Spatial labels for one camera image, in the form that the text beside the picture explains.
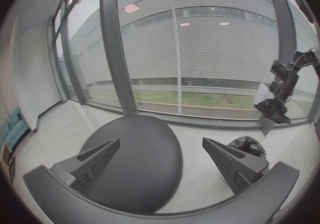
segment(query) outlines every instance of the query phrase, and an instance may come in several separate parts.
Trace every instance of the lamp post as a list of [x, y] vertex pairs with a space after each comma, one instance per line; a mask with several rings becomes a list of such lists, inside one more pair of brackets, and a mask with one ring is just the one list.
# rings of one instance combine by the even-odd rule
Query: lamp post
[[177, 63], [178, 63], [178, 114], [181, 115], [181, 74], [180, 74], [180, 54], [179, 54], [179, 41], [178, 41], [178, 28], [176, 11], [174, 10], [174, 0], [171, 0], [172, 16], [174, 23], [174, 34], [176, 37], [176, 48], [177, 48]]

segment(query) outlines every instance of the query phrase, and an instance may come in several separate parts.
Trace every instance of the black trash bag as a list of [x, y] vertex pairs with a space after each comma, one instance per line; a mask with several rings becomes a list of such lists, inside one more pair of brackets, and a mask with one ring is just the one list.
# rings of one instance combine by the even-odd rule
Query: black trash bag
[[251, 136], [243, 136], [229, 143], [228, 146], [244, 151], [251, 155], [266, 159], [266, 151], [262, 145]]
[[[287, 107], [279, 107], [278, 105], [276, 105], [274, 99], [266, 99], [259, 104], [256, 104], [254, 107], [258, 111], [260, 111], [266, 118], [274, 121], [277, 124], [290, 124], [290, 119], [285, 116]], [[275, 110], [269, 114], [272, 107], [275, 108]]]

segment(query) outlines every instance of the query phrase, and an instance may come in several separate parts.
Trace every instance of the white floor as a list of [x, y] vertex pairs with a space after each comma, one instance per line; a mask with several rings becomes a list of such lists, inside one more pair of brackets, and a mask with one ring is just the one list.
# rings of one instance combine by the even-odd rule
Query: white floor
[[[121, 117], [119, 114], [81, 106], [68, 101], [42, 116], [38, 132], [30, 132], [15, 149], [16, 168], [13, 187], [25, 204], [43, 223], [52, 223], [30, 195], [22, 175], [38, 165], [48, 168], [56, 162], [79, 153], [83, 143], [99, 127]], [[300, 170], [299, 179], [282, 207], [294, 198], [320, 162], [320, 143], [309, 125], [274, 129], [265, 137], [261, 131], [230, 131], [169, 125], [176, 134], [183, 155], [183, 173], [173, 198], [158, 213], [174, 213], [199, 209], [233, 196], [229, 186], [202, 148], [202, 138], [224, 144], [250, 135], [266, 150], [270, 168], [283, 161]]]

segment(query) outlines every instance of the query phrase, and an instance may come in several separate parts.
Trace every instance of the green lawn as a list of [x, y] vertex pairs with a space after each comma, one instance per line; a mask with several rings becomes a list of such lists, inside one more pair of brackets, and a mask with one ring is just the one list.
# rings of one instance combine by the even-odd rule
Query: green lawn
[[[134, 91], [134, 98], [136, 101], [142, 102], [157, 102], [177, 104], [178, 92], [170, 91]], [[114, 90], [85, 90], [86, 95], [113, 98], [117, 99], [117, 94]], [[187, 93], [181, 94], [182, 104], [191, 106], [208, 106], [208, 107], [223, 107], [223, 108], [242, 108], [255, 109], [254, 97], [236, 96], [236, 95], [216, 95], [216, 94], [202, 94], [202, 93]], [[311, 102], [291, 100], [286, 104], [288, 110], [309, 110]]]

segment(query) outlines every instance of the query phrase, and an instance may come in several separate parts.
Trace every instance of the black round stool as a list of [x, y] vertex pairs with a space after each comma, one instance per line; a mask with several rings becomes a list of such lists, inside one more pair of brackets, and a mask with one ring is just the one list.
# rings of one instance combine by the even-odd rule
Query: black round stool
[[95, 131], [80, 152], [120, 139], [90, 198], [129, 213], [154, 213], [175, 193], [182, 175], [178, 139], [166, 123], [145, 115], [115, 119]]

